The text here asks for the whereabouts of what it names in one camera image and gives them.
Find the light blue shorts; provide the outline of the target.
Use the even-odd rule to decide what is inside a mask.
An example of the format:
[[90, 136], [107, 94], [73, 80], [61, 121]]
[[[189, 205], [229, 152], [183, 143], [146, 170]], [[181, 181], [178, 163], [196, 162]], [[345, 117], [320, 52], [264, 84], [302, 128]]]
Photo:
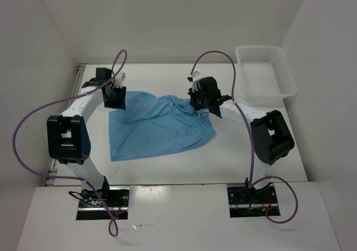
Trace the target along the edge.
[[216, 134], [209, 115], [197, 113], [189, 99], [145, 91], [129, 91], [126, 109], [109, 112], [108, 132], [113, 162], [190, 151]]

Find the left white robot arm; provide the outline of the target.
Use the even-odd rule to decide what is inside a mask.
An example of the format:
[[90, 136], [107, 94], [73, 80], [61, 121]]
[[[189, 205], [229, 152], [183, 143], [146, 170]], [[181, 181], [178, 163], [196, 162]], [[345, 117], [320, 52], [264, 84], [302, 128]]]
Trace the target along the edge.
[[110, 69], [98, 67], [95, 77], [85, 82], [67, 110], [47, 119], [49, 155], [81, 181], [83, 191], [80, 196], [89, 205], [94, 201], [105, 206], [115, 194], [90, 158], [91, 143], [86, 123], [101, 104], [110, 109], [126, 108], [125, 78], [125, 73], [113, 74]]

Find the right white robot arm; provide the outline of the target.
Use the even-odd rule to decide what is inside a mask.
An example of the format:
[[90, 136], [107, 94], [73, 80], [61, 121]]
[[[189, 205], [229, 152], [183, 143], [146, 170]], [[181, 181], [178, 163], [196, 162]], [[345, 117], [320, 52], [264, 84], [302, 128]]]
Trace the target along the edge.
[[250, 164], [245, 180], [245, 198], [258, 202], [270, 185], [272, 167], [294, 149], [295, 142], [287, 123], [278, 110], [265, 112], [242, 103], [235, 103], [229, 95], [222, 95], [212, 76], [201, 77], [195, 72], [189, 76], [190, 105], [199, 113], [209, 112], [249, 128], [253, 144], [254, 162]]

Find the white plastic basket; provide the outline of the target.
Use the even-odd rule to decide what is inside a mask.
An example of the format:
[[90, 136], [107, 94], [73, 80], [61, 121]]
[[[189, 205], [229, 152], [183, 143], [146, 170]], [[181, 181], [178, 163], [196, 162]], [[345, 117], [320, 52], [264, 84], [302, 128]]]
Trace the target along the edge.
[[297, 86], [282, 48], [245, 45], [238, 46], [235, 54], [246, 101], [272, 105], [297, 95]]

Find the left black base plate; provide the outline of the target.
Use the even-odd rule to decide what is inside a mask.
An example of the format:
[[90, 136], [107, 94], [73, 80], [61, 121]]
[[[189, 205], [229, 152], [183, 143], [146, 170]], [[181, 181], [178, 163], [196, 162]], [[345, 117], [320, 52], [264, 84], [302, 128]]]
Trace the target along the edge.
[[[129, 192], [129, 186], [111, 186], [108, 199], [103, 198], [116, 220], [128, 219]], [[76, 220], [110, 220], [103, 203], [92, 190], [70, 191], [69, 195], [79, 202]]]

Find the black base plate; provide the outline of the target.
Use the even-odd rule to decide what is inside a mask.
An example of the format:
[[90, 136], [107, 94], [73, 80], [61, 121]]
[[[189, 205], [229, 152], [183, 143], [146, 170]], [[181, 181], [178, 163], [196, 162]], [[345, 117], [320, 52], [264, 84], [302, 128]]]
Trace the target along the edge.
[[280, 216], [275, 188], [265, 187], [254, 197], [249, 196], [244, 184], [227, 186], [229, 213], [231, 218]]
[[[128, 219], [129, 192], [129, 186], [111, 186], [108, 199], [103, 198], [116, 220]], [[110, 220], [103, 203], [92, 190], [70, 191], [69, 195], [79, 202], [76, 220]]]

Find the aluminium table edge rail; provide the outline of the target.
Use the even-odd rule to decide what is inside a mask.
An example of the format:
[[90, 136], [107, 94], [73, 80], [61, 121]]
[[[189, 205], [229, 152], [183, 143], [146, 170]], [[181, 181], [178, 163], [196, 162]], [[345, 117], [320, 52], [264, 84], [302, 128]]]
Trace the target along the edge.
[[[84, 75], [86, 66], [87, 66], [87, 63], [79, 64], [78, 70], [76, 73], [76, 78], [75, 78], [74, 85], [73, 85], [73, 89], [71, 92], [71, 96], [76, 96], [80, 92], [80, 87], [81, 87], [80, 83], [83, 79], [83, 75]], [[57, 160], [52, 159], [51, 166], [48, 171], [49, 175], [57, 175], [57, 172], [59, 169], [57, 164], [58, 164]], [[45, 187], [62, 187], [62, 185], [55, 185], [55, 180], [56, 180], [55, 178], [47, 178], [44, 186]]]

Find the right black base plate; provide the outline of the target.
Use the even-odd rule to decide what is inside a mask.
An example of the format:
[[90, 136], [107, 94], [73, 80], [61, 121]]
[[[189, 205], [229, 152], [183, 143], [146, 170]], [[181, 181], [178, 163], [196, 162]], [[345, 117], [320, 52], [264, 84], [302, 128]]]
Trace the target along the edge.
[[265, 187], [254, 197], [249, 196], [244, 184], [227, 186], [229, 213], [231, 218], [280, 216], [275, 188]]

